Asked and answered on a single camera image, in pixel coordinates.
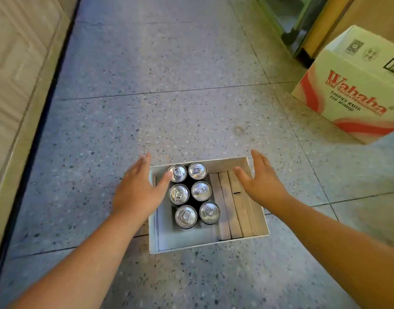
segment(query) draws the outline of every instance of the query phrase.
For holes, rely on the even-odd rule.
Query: right hand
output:
[[[240,167],[234,167],[234,173],[247,194],[262,207],[274,212],[291,196],[278,179],[269,160],[256,150],[251,150],[254,161],[255,176],[250,178]]]

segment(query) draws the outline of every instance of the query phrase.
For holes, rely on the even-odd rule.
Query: wahaha box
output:
[[[394,43],[358,26],[330,42],[292,95],[365,144],[394,131]]]

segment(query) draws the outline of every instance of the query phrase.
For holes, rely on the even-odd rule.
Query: can lid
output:
[[[183,165],[172,165],[168,171],[172,174],[171,181],[175,183],[184,181],[187,176],[187,169]]]
[[[207,176],[207,167],[201,163],[192,163],[188,167],[188,174],[195,180],[203,180]]]
[[[189,229],[197,222],[196,210],[189,206],[183,205],[175,212],[175,222],[180,228]]]
[[[197,181],[191,187],[191,194],[198,201],[206,201],[211,196],[211,187],[207,182]]]
[[[213,201],[206,201],[200,207],[200,218],[207,224],[214,224],[220,219],[220,208]]]
[[[182,205],[190,197],[190,192],[184,184],[174,184],[169,191],[169,199],[175,205]]]

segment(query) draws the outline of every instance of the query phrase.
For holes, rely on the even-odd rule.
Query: white cardboard box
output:
[[[363,143],[394,131],[394,43],[358,26],[330,42],[292,95]]]
[[[199,162],[202,162],[207,167],[209,174],[232,171],[234,166],[240,166],[249,176],[251,176],[251,170],[247,157],[212,159]],[[192,163],[193,161],[180,164],[188,166]],[[152,185],[155,184],[154,177],[157,178],[158,182],[171,165],[173,164],[150,167],[150,183]],[[213,195],[210,197],[210,200],[215,201]],[[265,228],[262,234],[258,236],[221,241],[218,224],[208,225],[201,221],[197,221],[196,225],[188,230],[184,230],[177,226],[174,220],[173,209],[167,192],[163,202],[148,218],[149,252],[150,254],[157,254],[184,248],[210,245],[219,242],[229,242],[269,235],[266,218],[262,208],[256,203],[252,203],[252,206],[254,206],[253,211],[255,211],[258,215],[263,215],[264,217]]]

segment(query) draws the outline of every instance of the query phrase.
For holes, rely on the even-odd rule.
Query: qr code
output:
[[[346,53],[354,55],[358,52],[359,48],[364,45],[364,42],[354,39],[354,41],[346,48]]]

